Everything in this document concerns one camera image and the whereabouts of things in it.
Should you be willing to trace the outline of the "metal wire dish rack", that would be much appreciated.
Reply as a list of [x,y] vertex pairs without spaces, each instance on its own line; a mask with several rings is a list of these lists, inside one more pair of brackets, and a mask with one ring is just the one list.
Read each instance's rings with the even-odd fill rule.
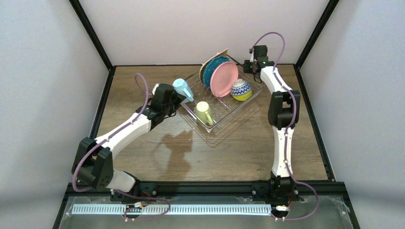
[[[178,113],[185,118],[185,120],[195,127],[200,127],[203,131],[208,133],[214,129],[225,124],[230,117],[239,113],[249,102],[257,97],[263,89],[263,84],[254,81],[252,74],[244,73],[242,64],[232,56],[228,56],[229,61],[238,66],[238,78],[243,79],[250,83],[252,86],[252,96],[246,101],[238,101],[230,94],[225,97],[215,97],[209,89],[207,89],[199,77],[199,71],[185,77],[186,83],[191,88],[194,95],[194,101],[188,103],[181,103],[181,108]],[[213,114],[213,125],[204,124],[195,114],[194,109],[198,102],[207,102]]]

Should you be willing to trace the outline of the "pink round plate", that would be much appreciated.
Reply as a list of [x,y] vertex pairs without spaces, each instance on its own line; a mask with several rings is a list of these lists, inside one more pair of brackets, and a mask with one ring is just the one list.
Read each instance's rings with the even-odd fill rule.
[[220,64],[213,72],[210,81],[212,94],[222,98],[230,93],[233,83],[238,79],[238,67],[233,62]]

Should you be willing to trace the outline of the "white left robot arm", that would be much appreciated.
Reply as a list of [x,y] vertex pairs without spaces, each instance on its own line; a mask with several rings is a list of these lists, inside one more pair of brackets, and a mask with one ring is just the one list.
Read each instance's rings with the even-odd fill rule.
[[74,185],[75,191],[107,188],[129,192],[135,186],[134,176],[113,168],[115,157],[135,139],[174,116],[186,98],[166,83],[156,85],[152,92],[153,95],[148,95],[143,106],[124,123],[96,139],[85,137],[81,140],[72,166],[72,182],[80,180],[87,187]]

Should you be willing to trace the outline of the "bamboo pattern square plate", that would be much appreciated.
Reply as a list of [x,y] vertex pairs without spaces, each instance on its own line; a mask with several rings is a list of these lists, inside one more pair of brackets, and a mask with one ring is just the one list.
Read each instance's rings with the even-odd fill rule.
[[223,50],[223,51],[221,51],[221,52],[218,52],[216,55],[214,55],[213,57],[211,57],[211,58],[208,59],[205,63],[202,64],[202,66],[201,66],[201,68],[200,68],[200,70],[199,70],[199,78],[200,78],[200,81],[201,81],[202,83],[204,83],[204,73],[207,72],[206,68],[207,68],[214,60],[216,60],[216,58],[218,58],[218,57],[223,56],[223,57],[227,58],[227,57],[228,57],[228,50],[229,50],[229,49],[226,48],[225,50]]

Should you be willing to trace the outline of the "pale green mug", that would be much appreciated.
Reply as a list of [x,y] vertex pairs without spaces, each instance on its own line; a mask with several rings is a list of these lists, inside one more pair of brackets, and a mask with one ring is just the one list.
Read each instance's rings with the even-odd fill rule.
[[209,104],[205,101],[198,102],[193,109],[197,120],[204,125],[214,125],[214,119]]

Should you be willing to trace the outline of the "teal polka dot plate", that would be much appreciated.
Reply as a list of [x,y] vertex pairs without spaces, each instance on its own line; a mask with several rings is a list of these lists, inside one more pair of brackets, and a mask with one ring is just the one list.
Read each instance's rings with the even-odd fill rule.
[[207,72],[204,73],[204,86],[210,90],[211,87],[211,77],[213,75],[213,72],[215,71],[215,69],[221,65],[224,62],[228,62],[229,61],[229,57],[225,58],[223,56],[216,58],[216,60],[214,60],[207,68]]

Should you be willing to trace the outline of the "light blue mug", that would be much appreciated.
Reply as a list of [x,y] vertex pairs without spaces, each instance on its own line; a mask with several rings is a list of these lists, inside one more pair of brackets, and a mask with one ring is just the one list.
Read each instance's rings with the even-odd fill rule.
[[178,94],[185,96],[185,99],[183,99],[184,103],[194,102],[194,94],[184,79],[182,78],[176,79],[172,83],[172,86],[174,87],[174,89]]

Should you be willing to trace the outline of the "lime green bowl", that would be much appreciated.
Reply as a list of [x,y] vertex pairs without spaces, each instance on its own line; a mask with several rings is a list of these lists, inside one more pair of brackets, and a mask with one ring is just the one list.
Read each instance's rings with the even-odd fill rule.
[[252,85],[243,79],[235,80],[231,87],[231,96],[238,101],[246,101],[252,94]]

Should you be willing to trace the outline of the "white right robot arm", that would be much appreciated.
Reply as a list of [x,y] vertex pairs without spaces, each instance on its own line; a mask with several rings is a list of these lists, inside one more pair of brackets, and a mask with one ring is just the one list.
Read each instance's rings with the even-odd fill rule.
[[267,56],[266,45],[254,45],[251,58],[245,60],[243,71],[251,73],[255,81],[263,82],[271,92],[268,122],[272,126],[275,149],[270,188],[273,192],[293,188],[291,149],[294,128],[299,120],[300,92],[292,90],[282,79],[275,62]]

